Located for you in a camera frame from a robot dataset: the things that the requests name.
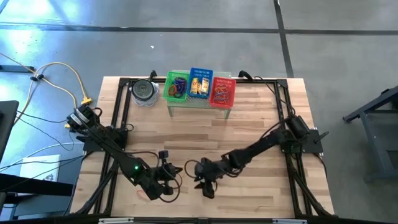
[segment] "gray floor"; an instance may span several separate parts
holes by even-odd
[[[383,1],[280,0],[286,28],[336,30],[397,30],[398,5]],[[239,1],[22,1],[9,0],[0,22],[79,24],[118,27],[225,27],[277,29],[271,0]],[[337,215],[346,218],[398,221],[398,184],[368,185],[363,176],[374,172],[369,146],[359,121],[344,124],[341,118],[386,88],[398,83],[398,36],[288,35],[295,77],[304,78],[316,126],[330,131],[323,140],[328,183]],[[262,77],[286,77],[279,34],[199,34],[161,32],[69,32],[0,30],[0,51],[26,65],[39,67],[59,61],[81,74],[88,94],[96,99],[105,75],[164,75],[172,69],[205,67],[232,72],[246,70]],[[12,64],[0,57],[0,64]],[[74,75],[61,66],[45,71],[48,79],[82,99]],[[29,77],[0,74],[0,100],[25,102]],[[72,111],[64,92],[40,83],[28,114],[62,120]],[[61,124],[30,118],[61,142],[70,142]],[[13,129],[1,166],[41,147],[56,144],[47,136],[19,122]],[[42,154],[62,159],[81,153],[55,147]],[[61,168],[60,180],[74,183],[79,162]],[[18,174],[19,167],[7,170]],[[42,197],[21,204],[20,214],[62,211],[67,197]]]

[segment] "snack package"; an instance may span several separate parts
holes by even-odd
[[[201,83],[198,82],[198,94],[199,94],[199,95],[200,95],[200,92],[201,92]]]
[[[201,90],[199,91],[201,91],[203,95],[209,94],[209,79],[203,78],[201,82]]]
[[[190,93],[193,93],[193,94],[198,93],[198,78],[192,78]]]

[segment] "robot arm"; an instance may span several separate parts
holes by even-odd
[[[246,164],[258,154],[276,145],[300,148],[310,132],[308,126],[301,116],[291,116],[283,122],[289,129],[275,129],[245,149],[235,149],[222,155],[219,161],[202,158],[200,163],[195,165],[195,181],[200,181],[195,188],[202,189],[205,197],[214,198],[212,183],[224,175],[237,177]]]
[[[151,200],[159,198],[162,194],[173,194],[168,181],[182,169],[165,161],[167,152],[159,152],[162,158],[161,166],[150,167],[141,158],[124,151],[127,131],[110,126],[104,127],[100,124],[98,115],[90,107],[80,106],[67,119],[72,130],[83,134],[85,139],[94,141],[102,150],[109,153],[118,162],[124,176],[133,185],[140,185]],[[164,185],[158,183],[159,180],[163,180]]]

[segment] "butcher block tabletop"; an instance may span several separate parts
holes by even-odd
[[[103,110],[101,124],[104,126],[111,124],[119,79],[120,77],[103,79],[97,107]],[[312,128],[313,120],[304,80],[288,78],[287,83],[296,114],[301,115]],[[220,160],[222,154],[256,142],[267,129],[279,121],[275,96],[265,84],[237,84],[229,119],[224,119],[223,110],[191,108],[175,108],[174,117],[171,118],[167,111],[167,102],[161,95],[164,84],[160,83],[159,87],[159,99],[153,107],[138,106],[131,99],[127,123],[134,125],[134,130],[129,133],[126,151],[157,153],[168,150],[168,161],[178,167],[183,167],[189,159],[199,161],[202,157],[207,157]],[[124,93],[118,115],[119,125],[125,97]],[[150,166],[156,165],[153,155],[139,156]],[[71,212],[81,208],[98,186],[103,158],[103,152],[94,152],[83,161]],[[304,154],[302,159],[309,189],[323,207],[333,213],[322,163],[311,154]],[[194,162],[188,164],[188,173],[193,174],[194,165]],[[164,203],[159,199],[150,201],[140,186],[133,186],[119,171],[112,217],[294,217],[285,156],[278,146],[255,157],[238,178],[226,176],[219,179],[214,199],[206,198],[202,196],[201,190],[194,189],[197,183],[184,171],[180,174],[183,184],[179,198],[173,203]],[[300,208],[304,212],[299,187],[297,194]],[[104,202],[107,197],[108,187],[104,191]],[[170,200],[175,195],[162,197]]]

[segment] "green basket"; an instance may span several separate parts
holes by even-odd
[[[188,83],[189,73],[167,72],[166,83],[164,85],[164,90],[163,90],[163,98],[165,98],[167,101],[171,101],[171,102],[185,102],[187,100],[187,92],[186,91],[181,96],[181,98],[169,96],[169,87],[170,87],[170,85],[173,84],[175,78],[184,78],[187,80],[187,83]]]

